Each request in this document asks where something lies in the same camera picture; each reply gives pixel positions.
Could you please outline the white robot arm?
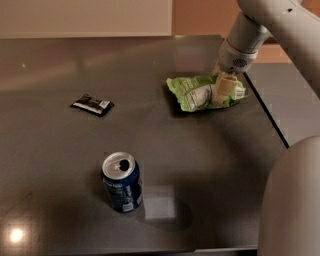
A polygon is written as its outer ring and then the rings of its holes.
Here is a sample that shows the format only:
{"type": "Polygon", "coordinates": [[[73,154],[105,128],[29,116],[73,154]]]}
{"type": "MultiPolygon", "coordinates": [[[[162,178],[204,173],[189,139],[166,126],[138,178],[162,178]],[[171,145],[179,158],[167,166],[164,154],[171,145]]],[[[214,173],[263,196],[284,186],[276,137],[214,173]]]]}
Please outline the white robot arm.
{"type": "Polygon", "coordinates": [[[244,73],[272,36],[295,65],[296,76],[278,79],[268,96],[288,146],[265,186],[257,256],[320,256],[320,19],[302,2],[237,0],[218,55],[219,70],[244,73]]]}

